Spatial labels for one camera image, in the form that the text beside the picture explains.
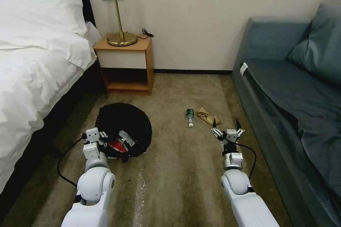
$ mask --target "sofa cushion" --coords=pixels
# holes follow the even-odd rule
[[[341,6],[320,5],[308,38],[294,48],[289,60],[341,85]]]
[[[246,63],[263,92],[291,115],[307,157],[341,205],[341,90],[290,61]]]

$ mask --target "gray blanket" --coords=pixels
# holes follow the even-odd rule
[[[341,204],[341,91],[289,61],[247,60],[265,94],[291,114],[302,146]]]

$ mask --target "wall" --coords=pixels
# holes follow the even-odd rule
[[[155,68],[231,70],[250,16],[313,17],[340,0],[123,0],[125,31],[155,35]],[[102,34],[118,30],[113,1],[91,0]]]

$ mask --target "black cable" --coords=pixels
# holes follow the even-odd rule
[[[78,139],[72,146],[70,146],[67,150],[66,150],[66,152],[65,153],[63,153],[62,154],[62,156],[59,158],[59,160],[58,160],[58,163],[57,163],[57,173],[58,173],[58,175],[62,178],[62,179],[64,179],[66,182],[68,182],[69,184],[71,184],[71,185],[73,185],[74,187],[76,187],[77,188],[77,184],[76,183],[74,183],[73,181],[71,181],[71,180],[69,180],[69,179],[67,179],[65,176],[63,176],[62,174],[61,174],[61,172],[60,172],[60,163],[61,163],[61,161],[62,161],[62,159],[64,158],[64,156],[79,142],[79,141],[81,141],[83,139],[83,135],[82,135],[82,137],[80,137],[80,139]]]
[[[147,39],[148,37],[154,37],[154,35],[151,34],[151,33],[148,33],[148,31],[147,31],[146,29],[142,29],[142,34],[145,34],[146,37],[140,37],[140,36],[138,36],[138,35],[137,35],[137,37],[139,37],[139,38],[141,38],[141,39]]]
[[[249,174],[249,180],[251,181],[251,176],[252,176],[253,171],[255,170],[255,166],[256,166],[256,162],[257,162],[256,152],[251,147],[248,147],[247,145],[238,144],[238,143],[234,143],[234,142],[231,142],[231,141],[229,141],[229,143],[232,143],[232,144],[234,144],[236,146],[245,147],[245,148],[247,148],[247,149],[249,149],[249,150],[251,150],[253,152],[254,160],[253,160],[253,165],[252,165],[252,168],[251,168],[251,171],[250,171],[250,174]]]

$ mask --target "nightstand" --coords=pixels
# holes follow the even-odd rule
[[[108,93],[152,93],[154,60],[150,37],[137,38],[136,43],[119,47],[109,45],[105,35],[94,49]]]

